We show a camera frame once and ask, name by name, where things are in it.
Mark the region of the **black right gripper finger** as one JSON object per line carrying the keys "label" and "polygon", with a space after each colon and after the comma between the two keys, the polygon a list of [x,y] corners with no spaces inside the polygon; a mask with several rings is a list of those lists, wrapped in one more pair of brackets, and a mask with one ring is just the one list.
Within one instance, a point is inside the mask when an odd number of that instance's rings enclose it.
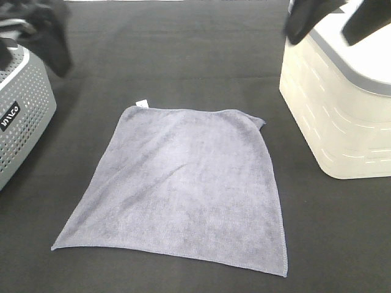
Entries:
{"label": "black right gripper finger", "polygon": [[290,1],[283,33],[291,45],[298,45],[325,16],[344,5],[344,0]]}
{"label": "black right gripper finger", "polygon": [[390,0],[362,1],[342,29],[349,46],[390,24]]}

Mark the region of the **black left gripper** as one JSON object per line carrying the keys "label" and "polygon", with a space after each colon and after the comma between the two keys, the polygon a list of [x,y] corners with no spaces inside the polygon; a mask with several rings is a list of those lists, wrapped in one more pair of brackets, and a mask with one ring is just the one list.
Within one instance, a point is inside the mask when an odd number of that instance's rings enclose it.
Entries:
{"label": "black left gripper", "polygon": [[72,66],[66,36],[70,10],[65,1],[1,1],[0,69],[12,61],[5,42],[25,42],[58,77]]}

